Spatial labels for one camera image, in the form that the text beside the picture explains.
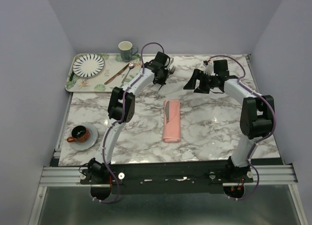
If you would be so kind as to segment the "black silver fork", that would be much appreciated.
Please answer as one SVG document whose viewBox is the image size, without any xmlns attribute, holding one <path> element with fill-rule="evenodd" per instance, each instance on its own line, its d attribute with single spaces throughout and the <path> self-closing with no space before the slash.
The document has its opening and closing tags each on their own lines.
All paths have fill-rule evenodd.
<svg viewBox="0 0 312 225">
<path fill-rule="evenodd" d="M 166 76 L 165 81 L 169 78 L 170 75 L 172 75 L 172 74 L 175 72 L 175 70 L 176 70 L 176 66 L 173 66 L 172 68 L 170 68 L 170 69 L 168 70 L 168 74 L 167 74 L 167 76 Z M 165 84 L 166 84 L 166 82 L 164 82 L 164 83 L 160 86 L 159 90 L 160 90 Z"/>
</svg>

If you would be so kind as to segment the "silver table knife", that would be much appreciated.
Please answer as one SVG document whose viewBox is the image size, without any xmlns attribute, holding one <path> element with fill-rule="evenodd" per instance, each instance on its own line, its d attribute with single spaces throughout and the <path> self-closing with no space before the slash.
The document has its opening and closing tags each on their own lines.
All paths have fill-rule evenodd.
<svg viewBox="0 0 312 225">
<path fill-rule="evenodd" d="M 164 107 L 164 119 L 165 119 L 165 124 L 168 124 L 170 121 L 170 101 L 166 101 L 166 104 Z"/>
</svg>

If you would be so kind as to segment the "pink cloth napkin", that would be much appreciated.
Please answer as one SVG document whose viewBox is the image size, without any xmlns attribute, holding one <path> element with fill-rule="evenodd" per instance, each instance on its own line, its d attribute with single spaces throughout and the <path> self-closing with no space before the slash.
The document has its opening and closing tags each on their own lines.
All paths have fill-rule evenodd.
<svg viewBox="0 0 312 225">
<path fill-rule="evenodd" d="M 165 143 L 177 143 L 181 139 L 181 129 L 180 129 L 180 101 L 179 100 L 169 100 L 170 101 L 170 121 L 165 124 L 162 139 Z"/>
</svg>

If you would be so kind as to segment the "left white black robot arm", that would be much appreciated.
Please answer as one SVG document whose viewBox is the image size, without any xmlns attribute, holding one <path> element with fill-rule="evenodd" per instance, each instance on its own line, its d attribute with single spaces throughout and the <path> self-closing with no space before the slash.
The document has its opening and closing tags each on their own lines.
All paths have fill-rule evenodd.
<svg viewBox="0 0 312 225">
<path fill-rule="evenodd" d="M 136 95 L 150 83 L 165 85 L 173 60 L 167 54 L 158 52 L 154 59 L 141 63 L 138 74 L 128 84 L 113 88 L 108 105 L 109 126 L 95 157 L 87 165 L 88 173 L 96 183 L 117 179 L 109 164 L 122 129 L 135 114 Z"/>
</svg>

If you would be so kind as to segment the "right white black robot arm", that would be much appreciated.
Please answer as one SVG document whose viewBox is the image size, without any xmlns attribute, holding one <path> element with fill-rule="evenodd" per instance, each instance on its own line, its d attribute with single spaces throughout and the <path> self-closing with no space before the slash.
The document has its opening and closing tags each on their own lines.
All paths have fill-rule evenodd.
<svg viewBox="0 0 312 225">
<path fill-rule="evenodd" d="M 251 164 L 251 157 L 257 144 L 273 135 L 276 128 L 274 99 L 270 95 L 261 95 L 242 83 L 242 78 L 230 75 L 228 59 L 233 60 L 243 69 L 244 67 L 234 58 L 225 56 L 225 59 L 214 60 L 217 56 L 204 61 L 205 70 L 194 69 L 185 90 L 194 93 L 208 94 L 218 88 L 235 99 L 241 105 L 240 129 L 243 134 L 236 150 L 230 157 L 232 166 L 225 168 L 224 176 L 230 182 L 235 182 L 242 176 L 240 168 Z"/>
</svg>

